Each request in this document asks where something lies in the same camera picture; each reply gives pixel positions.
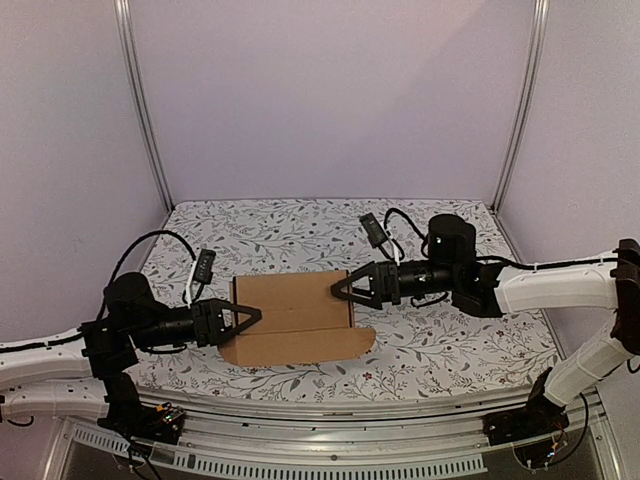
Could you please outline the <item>brown cardboard paper box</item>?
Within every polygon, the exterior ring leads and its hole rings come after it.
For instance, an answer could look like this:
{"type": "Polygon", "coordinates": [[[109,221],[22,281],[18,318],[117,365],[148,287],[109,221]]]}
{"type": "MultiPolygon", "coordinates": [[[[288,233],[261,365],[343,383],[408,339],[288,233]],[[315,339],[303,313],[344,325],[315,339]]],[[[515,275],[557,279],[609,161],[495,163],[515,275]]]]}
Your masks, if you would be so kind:
{"type": "Polygon", "coordinates": [[[358,327],[352,304],[331,294],[344,270],[236,276],[232,300],[262,318],[218,348],[240,367],[273,367],[356,359],[374,345],[376,331],[358,327]]]}

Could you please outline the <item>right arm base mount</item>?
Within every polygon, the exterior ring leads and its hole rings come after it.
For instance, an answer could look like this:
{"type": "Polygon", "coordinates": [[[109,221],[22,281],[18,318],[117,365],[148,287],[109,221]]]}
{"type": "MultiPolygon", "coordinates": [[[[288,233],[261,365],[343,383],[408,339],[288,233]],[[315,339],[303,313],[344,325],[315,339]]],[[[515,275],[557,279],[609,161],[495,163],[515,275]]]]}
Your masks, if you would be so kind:
{"type": "Polygon", "coordinates": [[[536,379],[523,406],[482,417],[482,431],[491,446],[550,434],[570,425],[566,406],[559,406],[544,396],[545,382],[551,372],[549,367],[536,379]]]}

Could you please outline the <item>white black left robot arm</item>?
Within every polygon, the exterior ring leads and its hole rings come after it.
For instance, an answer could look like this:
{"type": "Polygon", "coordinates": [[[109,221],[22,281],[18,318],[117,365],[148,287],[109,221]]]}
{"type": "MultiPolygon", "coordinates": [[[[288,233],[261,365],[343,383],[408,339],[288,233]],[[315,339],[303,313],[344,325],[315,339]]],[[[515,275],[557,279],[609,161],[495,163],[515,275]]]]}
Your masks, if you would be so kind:
{"type": "Polygon", "coordinates": [[[220,347],[257,323],[260,310],[208,299],[171,308],[139,272],[104,290],[108,314],[61,334],[1,346],[1,418],[24,427],[38,416],[91,419],[125,437],[176,442],[184,412],[141,402],[128,368],[138,353],[220,347]]]}

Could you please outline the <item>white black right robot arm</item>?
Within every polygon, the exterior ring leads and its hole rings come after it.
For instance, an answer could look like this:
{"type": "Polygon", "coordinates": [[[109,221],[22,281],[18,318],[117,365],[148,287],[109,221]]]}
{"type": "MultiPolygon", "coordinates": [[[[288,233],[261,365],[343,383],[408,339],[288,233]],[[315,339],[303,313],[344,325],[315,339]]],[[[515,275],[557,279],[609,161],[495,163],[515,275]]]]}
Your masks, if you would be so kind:
{"type": "Polygon", "coordinates": [[[438,214],[423,239],[426,257],[406,261],[399,251],[370,262],[331,287],[334,297],[379,310],[404,298],[447,293],[475,318],[528,310],[592,307],[611,310],[605,325],[566,360],[541,374],[517,427],[537,436],[584,390],[639,353],[639,244],[584,259],[519,264],[476,252],[476,230],[454,214],[438,214]]]}

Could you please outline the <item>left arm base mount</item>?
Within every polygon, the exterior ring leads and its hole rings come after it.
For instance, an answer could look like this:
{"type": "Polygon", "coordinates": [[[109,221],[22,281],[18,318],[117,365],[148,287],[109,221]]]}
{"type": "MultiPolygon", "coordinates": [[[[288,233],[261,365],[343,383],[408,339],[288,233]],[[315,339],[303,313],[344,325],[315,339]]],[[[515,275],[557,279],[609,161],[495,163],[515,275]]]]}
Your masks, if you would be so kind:
{"type": "Polygon", "coordinates": [[[164,402],[156,406],[143,405],[136,386],[125,373],[105,377],[108,406],[105,417],[97,419],[97,425],[111,430],[126,440],[140,438],[176,445],[182,434],[186,411],[164,402]]]}

